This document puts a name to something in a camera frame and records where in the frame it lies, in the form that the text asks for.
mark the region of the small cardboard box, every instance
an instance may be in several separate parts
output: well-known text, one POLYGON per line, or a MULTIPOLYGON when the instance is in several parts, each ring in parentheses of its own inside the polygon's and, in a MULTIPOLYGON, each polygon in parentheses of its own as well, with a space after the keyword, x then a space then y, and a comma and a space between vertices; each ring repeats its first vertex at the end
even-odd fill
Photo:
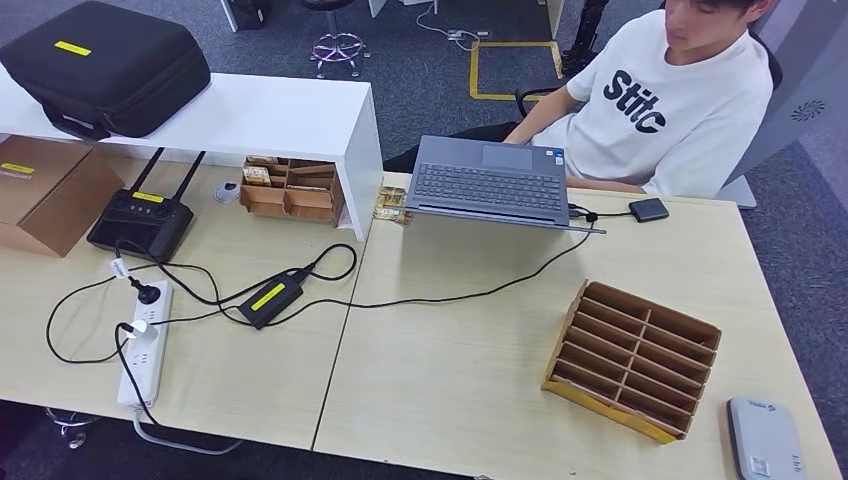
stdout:
POLYGON ((542 389, 660 443, 686 438, 721 331, 598 282, 565 315, 542 389))
POLYGON ((64 257, 124 185, 90 147, 0 143, 0 245, 64 257))
POLYGON ((261 158, 248 157, 245 166, 267 168, 271 186, 248 185, 242 177, 239 201, 248 212, 338 225, 344 194, 334 164, 261 158))

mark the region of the floor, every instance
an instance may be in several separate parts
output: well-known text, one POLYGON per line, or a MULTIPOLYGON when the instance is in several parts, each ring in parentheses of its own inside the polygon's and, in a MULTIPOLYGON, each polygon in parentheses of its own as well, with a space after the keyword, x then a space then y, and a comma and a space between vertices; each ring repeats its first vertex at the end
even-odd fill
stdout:
MULTIPOLYGON (((0 44, 24 33, 80 0, 0 0, 0 44)), ((294 0, 277 0, 261 31, 233 34, 217 1, 109 0, 186 25, 216 72, 311 77, 309 46, 324 33, 323 15, 294 0)), ((610 2, 598 45, 625 21, 656 7, 658 0, 610 2)), ((582 2, 566 2, 557 41, 573 40, 582 2)), ((476 124, 517 119, 509 102, 468 96, 468 54, 439 34, 415 26, 426 5, 404 7, 390 0, 372 20, 358 0, 338 15, 342 30, 365 38, 373 52, 361 80, 374 89, 380 141, 385 156, 411 146, 422 134, 447 134, 476 124)), ((547 28, 536 0, 441 2, 438 17, 424 22, 442 28, 491 29, 497 40, 538 36, 547 28)), ((481 53, 481 90, 550 79, 550 55, 481 53)), ((344 68, 328 75, 348 79, 344 68)), ((837 453, 848 473, 848 115, 832 127, 805 135, 749 175, 759 207, 743 213, 798 363, 837 453)), ((0 402, 0 468, 8 480, 58 479, 448 479, 450 475, 248 443, 231 454, 208 458, 144 444, 126 422, 103 420, 87 443, 71 451, 39 409, 0 402)), ((170 431, 177 439, 221 439, 170 431)))

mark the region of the power strip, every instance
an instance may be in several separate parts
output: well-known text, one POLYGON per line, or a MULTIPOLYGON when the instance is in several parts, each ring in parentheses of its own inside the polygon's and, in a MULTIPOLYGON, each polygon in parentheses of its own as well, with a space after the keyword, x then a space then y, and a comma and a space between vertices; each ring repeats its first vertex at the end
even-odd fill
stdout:
MULTIPOLYGON (((135 314, 132 319, 134 321, 143 320, 148 325, 169 320, 171 316, 173 287, 165 280, 148 285, 159 289, 161 292, 159 299, 150 305, 144 305, 136 301, 135 314)), ((159 395, 159 378, 162 376, 165 340, 168 337, 168 324, 150 325, 149 328, 154 329, 156 334, 151 335, 152 332, 150 332, 141 338, 129 340, 127 342, 127 351, 124 354, 127 364, 132 371, 133 378, 138 384, 141 398, 144 399, 144 403, 148 408, 153 406, 153 402, 159 395)), ((138 396, 133 389, 132 383, 130 383, 130 378, 126 371, 121 372, 121 383, 118 387, 118 403, 128 407, 141 408, 138 402, 138 396)))

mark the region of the gray laptop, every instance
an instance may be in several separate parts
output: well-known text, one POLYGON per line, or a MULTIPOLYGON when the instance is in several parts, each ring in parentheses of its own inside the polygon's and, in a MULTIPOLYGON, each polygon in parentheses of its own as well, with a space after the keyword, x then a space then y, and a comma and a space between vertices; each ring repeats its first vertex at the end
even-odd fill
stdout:
POLYGON ((562 149, 421 137, 406 209, 560 229, 568 225, 562 149))

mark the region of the desk surface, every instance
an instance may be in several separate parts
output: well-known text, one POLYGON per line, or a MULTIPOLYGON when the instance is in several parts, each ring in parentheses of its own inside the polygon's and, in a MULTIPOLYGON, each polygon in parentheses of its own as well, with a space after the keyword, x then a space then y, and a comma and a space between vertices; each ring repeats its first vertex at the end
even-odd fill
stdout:
MULTIPOLYGON (((124 178, 135 178, 144 162, 114 159, 124 178)), ((172 192, 186 164, 160 163, 145 183, 150 192, 172 192)), ((216 185, 238 179, 240 170, 198 169, 183 201, 195 212, 194 224, 174 258, 212 271, 227 295, 288 267, 305 265, 335 242, 351 244, 349 230, 249 215, 238 202, 212 198, 216 185)), ((65 259, 0 248, 0 398, 129 418, 116 403, 121 366, 117 359, 99 365, 65 365, 47 350, 44 328, 53 305, 68 292, 110 276, 112 256, 81 240, 65 259)), ((143 262, 128 258, 131 265, 143 262)), ((346 252, 330 254, 319 266, 343 272, 346 252)), ((178 276, 212 298, 202 274, 178 276)), ((154 269, 142 281, 158 280, 154 269)), ((315 298, 350 299, 355 274, 342 282, 310 280, 298 303, 315 298)), ((89 290, 69 301, 56 317, 53 339, 65 356, 98 358, 114 351, 113 326, 131 319, 135 291, 124 282, 89 290)), ((177 289, 171 318, 211 311, 177 289)), ((257 332, 218 316, 172 324, 165 369, 153 412, 164 425, 309 448, 329 382, 347 309, 319 305, 288 323, 257 332)))
MULTIPOLYGON (((101 143, 343 161, 371 85, 213 73, 209 87, 152 134, 101 143)), ((0 132, 57 132, 38 104, 0 66, 0 132)))
MULTIPOLYGON (((571 200, 618 212, 631 197, 571 200)), ((315 449, 497 480, 730 479, 725 402, 748 394, 794 414, 809 478, 841 478, 736 207, 666 205, 671 217, 655 223, 603 220, 607 235, 495 296, 352 309, 315 449), (659 446, 539 389, 586 278, 722 329, 686 440, 659 446)), ((424 215, 406 228, 375 222, 354 299, 482 291, 534 271, 582 235, 424 215)))

